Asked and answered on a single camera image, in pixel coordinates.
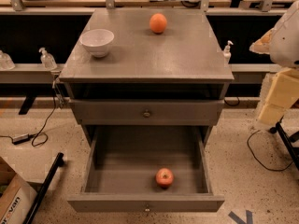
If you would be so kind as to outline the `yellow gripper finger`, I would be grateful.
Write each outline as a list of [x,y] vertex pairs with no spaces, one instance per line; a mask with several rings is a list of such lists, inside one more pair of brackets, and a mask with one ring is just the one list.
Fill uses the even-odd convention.
[[260,92],[257,120],[265,125],[275,125],[298,100],[298,69],[284,68],[273,76],[267,75]]
[[273,32],[273,29],[268,30],[264,35],[250,45],[249,50],[257,54],[269,54]]

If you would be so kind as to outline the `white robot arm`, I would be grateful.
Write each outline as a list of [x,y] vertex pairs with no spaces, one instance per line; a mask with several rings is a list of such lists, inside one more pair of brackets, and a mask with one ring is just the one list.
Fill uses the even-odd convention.
[[275,125],[299,100],[299,1],[295,1],[275,26],[249,47],[267,54],[282,69],[262,85],[257,120]]

